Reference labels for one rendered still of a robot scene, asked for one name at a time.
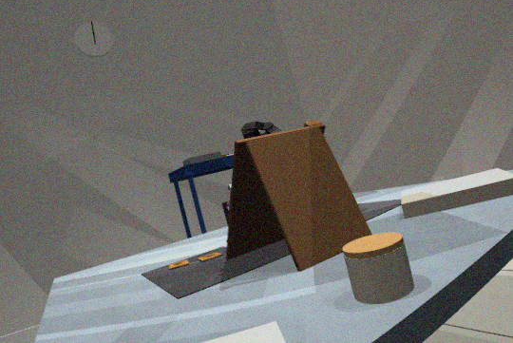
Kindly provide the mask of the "grey cylindrical container with tan lid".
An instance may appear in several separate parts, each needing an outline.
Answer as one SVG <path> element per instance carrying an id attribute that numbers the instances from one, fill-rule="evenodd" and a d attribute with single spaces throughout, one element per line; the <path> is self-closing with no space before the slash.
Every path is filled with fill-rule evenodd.
<path id="1" fill-rule="evenodd" d="M 412 292 L 412 272 L 401 234 L 358 238 L 345 244 L 342 251 L 357 302 L 390 303 Z"/>

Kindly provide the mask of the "beige rectangular block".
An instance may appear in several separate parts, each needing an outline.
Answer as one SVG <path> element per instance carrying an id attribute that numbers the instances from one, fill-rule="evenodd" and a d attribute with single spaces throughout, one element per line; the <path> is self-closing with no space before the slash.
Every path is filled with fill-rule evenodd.
<path id="1" fill-rule="evenodd" d="M 513 195 L 513 173 L 500 168 L 402 191 L 404 218 Z"/>

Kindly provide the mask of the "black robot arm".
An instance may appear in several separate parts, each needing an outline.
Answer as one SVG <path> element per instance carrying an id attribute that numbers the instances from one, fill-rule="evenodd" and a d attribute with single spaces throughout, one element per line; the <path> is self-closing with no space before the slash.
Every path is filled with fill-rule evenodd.
<path id="1" fill-rule="evenodd" d="M 260 134 L 258 129 L 265 130 L 266 132 Z M 241 128 L 241 132 L 242 132 L 244 139 L 247 139 L 247 138 L 272 134 L 272 133 L 276 133 L 276 132 L 281 132 L 281 130 L 279 128 L 277 128 L 276 126 L 274 126 L 271 122 L 268 122 L 268 123 L 251 122 L 251 123 L 245 124 Z"/>

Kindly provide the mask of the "brown board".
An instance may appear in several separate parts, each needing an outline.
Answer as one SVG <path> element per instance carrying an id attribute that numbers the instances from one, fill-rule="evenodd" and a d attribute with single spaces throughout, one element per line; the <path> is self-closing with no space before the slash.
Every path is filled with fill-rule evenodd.
<path id="1" fill-rule="evenodd" d="M 318 120 L 235 141 L 226 260 L 285 239 L 298 272 L 372 235 Z"/>

